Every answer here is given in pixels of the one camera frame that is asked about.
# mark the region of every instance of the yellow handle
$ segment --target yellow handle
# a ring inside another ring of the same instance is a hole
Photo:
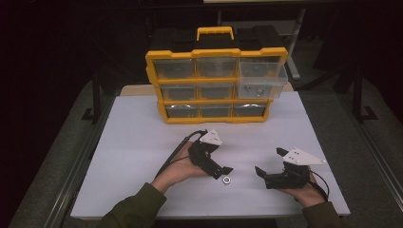
[[[198,28],[198,37],[197,41],[199,41],[199,38],[201,34],[220,34],[220,33],[229,33],[231,36],[231,40],[234,40],[234,33],[232,32],[231,27],[203,27],[203,28]]]

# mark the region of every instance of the white tabletop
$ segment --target white tabletop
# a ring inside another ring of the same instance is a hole
[[[300,215],[294,199],[266,189],[255,165],[268,174],[281,173],[282,157],[276,148],[294,146],[325,159],[317,136],[297,92],[283,92],[270,106],[265,123],[166,124],[159,116],[155,96],[116,98],[104,133],[88,168],[71,215],[99,219],[118,201],[136,194],[184,137],[196,130],[216,129],[223,141],[212,159],[233,167],[222,178],[200,177],[170,188],[158,218],[276,218]],[[312,165],[331,188],[330,201],[340,215],[349,215],[329,165]],[[325,185],[317,179],[324,189]]]

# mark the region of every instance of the olive green sleeve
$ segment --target olive green sleeve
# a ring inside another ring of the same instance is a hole
[[[331,202],[323,202],[302,209],[302,213],[310,228],[345,228],[350,227],[337,214]]]
[[[166,197],[151,184],[145,183],[133,197],[126,198],[108,212],[98,228],[151,227]]]

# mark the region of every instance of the floor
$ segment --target floor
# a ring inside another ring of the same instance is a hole
[[[319,40],[297,42],[293,57],[301,79],[290,79],[293,87],[305,85],[324,73],[312,69],[320,46]],[[336,77],[299,94],[351,210],[352,214],[344,219],[354,227],[401,227],[402,208],[396,202],[398,196],[393,192],[393,185],[385,180],[388,172],[379,165],[379,161],[387,163],[387,169],[394,178],[403,182],[403,167],[400,165],[403,161],[403,126],[385,106],[375,86],[366,81],[362,102],[374,111],[378,120],[357,123],[351,114],[352,91],[341,95],[334,93],[332,87],[335,81]],[[92,106],[91,87],[88,84],[83,88],[71,108],[10,227],[96,226],[96,221],[69,216],[114,99],[102,96],[103,113],[98,123],[83,121],[83,114]],[[278,218],[276,224],[271,222],[256,221],[253,226],[306,227],[303,217]],[[217,227],[223,226],[241,227],[240,223],[238,226],[226,223]]]

